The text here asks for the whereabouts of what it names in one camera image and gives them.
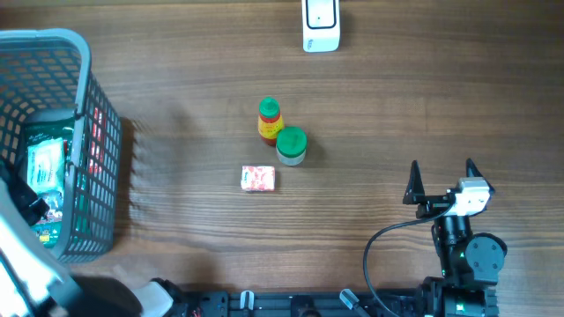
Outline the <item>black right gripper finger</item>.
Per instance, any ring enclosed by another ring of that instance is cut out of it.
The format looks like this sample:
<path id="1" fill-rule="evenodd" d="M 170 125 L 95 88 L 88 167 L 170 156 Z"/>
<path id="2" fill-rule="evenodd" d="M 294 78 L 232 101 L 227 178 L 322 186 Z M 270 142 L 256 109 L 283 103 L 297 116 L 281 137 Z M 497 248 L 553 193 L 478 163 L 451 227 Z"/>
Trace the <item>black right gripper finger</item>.
<path id="1" fill-rule="evenodd" d="M 491 185 L 491 183 L 482 175 L 479 169 L 476 167 L 475 163 L 471 158 L 466 159 L 465 161 L 465 171 L 467 177 L 481 177 L 485 180 L 487 186 L 489 187 L 489 193 L 494 194 L 495 188 Z"/>
<path id="2" fill-rule="evenodd" d="M 425 195 L 425 189 L 422 182 L 419 163 L 417 160 L 413 160 L 410 170 L 410 178 L 408 180 L 405 197 L 422 197 Z"/>

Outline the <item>green lid jar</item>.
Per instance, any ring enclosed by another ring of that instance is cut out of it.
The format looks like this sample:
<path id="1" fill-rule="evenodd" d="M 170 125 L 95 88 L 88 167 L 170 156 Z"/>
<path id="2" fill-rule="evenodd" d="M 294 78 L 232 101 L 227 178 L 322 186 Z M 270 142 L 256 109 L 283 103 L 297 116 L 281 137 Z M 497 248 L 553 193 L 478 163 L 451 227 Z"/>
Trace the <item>green lid jar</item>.
<path id="1" fill-rule="evenodd" d="M 287 127 L 278 133 L 276 144 L 277 156 L 284 165 L 299 165 L 306 156 L 307 147 L 307 135 L 299 127 Z"/>

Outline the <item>red sauce bottle green cap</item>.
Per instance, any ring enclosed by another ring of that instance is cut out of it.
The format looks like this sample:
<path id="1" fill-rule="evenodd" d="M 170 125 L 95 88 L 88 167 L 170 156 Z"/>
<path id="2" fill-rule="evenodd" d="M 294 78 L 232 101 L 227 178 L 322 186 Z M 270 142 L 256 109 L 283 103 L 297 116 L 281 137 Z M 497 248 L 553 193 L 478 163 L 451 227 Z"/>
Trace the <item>red sauce bottle green cap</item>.
<path id="1" fill-rule="evenodd" d="M 278 133 L 285 127 L 279 103 L 272 97 L 264 98 L 259 104 L 257 130 L 269 146 L 275 146 Z"/>

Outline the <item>red white small box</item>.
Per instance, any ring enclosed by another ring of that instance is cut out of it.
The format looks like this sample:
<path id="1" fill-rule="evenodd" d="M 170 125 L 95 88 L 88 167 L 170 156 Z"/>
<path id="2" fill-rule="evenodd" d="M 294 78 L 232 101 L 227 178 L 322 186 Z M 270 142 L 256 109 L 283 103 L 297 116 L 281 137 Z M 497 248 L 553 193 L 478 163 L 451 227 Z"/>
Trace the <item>red white small box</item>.
<path id="1" fill-rule="evenodd" d="M 273 166 L 243 166 L 241 169 L 241 189 L 247 192 L 274 191 L 275 180 Z"/>

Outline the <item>green glove package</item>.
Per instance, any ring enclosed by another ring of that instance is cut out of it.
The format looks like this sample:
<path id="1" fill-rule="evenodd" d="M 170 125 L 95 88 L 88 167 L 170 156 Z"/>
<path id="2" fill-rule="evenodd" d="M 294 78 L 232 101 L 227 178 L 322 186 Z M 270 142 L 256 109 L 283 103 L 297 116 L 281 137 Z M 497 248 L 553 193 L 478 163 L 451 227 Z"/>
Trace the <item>green glove package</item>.
<path id="1" fill-rule="evenodd" d="M 40 144 L 48 139 L 62 138 L 64 140 L 65 168 L 71 160 L 71 146 L 74 134 L 74 120 L 64 119 L 53 122 L 34 122 L 26 125 L 26 154 L 31 145 Z M 68 174 L 64 168 L 64 179 Z M 53 248 L 59 240 L 63 221 L 63 192 L 52 191 L 37 194 L 48 205 L 45 216 L 32 226 L 32 231 L 46 248 Z"/>

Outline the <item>teal wipes packet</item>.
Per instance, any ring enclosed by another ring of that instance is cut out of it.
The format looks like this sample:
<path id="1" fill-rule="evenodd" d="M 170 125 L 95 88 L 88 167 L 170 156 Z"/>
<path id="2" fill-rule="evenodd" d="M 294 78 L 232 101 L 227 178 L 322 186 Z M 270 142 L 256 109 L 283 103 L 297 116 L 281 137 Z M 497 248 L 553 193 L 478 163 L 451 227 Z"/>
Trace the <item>teal wipes packet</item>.
<path id="1" fill-rule="evenodd" d="M 37 194 L 63 192 L 64 140 L 48 139 L 28 147 L 26 182 Z"/>

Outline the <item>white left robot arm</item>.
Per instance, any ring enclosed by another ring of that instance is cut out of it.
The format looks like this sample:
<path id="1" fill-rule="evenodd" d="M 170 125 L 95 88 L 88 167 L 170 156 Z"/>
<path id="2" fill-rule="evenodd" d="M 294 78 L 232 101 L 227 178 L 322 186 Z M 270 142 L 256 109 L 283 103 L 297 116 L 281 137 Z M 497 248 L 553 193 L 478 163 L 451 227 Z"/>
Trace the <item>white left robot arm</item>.
<path id="1" fill-rule="evenodd" d="M 109 277 L 76 276 L 32 233 L 47 203 L 1 161 L 1 307 L 7 316 L 166 316 L 174 299 L 161 282 L 132 290 Z"/>

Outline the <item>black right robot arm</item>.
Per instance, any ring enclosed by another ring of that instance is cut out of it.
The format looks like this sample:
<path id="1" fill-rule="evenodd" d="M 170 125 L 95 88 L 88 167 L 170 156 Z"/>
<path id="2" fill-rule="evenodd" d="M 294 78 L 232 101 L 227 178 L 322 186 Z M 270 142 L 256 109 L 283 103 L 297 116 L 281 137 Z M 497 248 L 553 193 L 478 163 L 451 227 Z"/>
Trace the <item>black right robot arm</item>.
<path id="1" fill-rule="evenodd" d="M 506 243 L 487 232 L 475 233 L 471 218 L 486 211 L 494 187 L 471 159 L 466 175 L 444 195 L 427 195 L 419 164 L 412 162 L 403 203 L 418 207 L 416 218 L 431 222 L 442 275 L 429 276 L 414 298 L 419 316 L 497 316 L 494 287 L 508 253 Z"/>

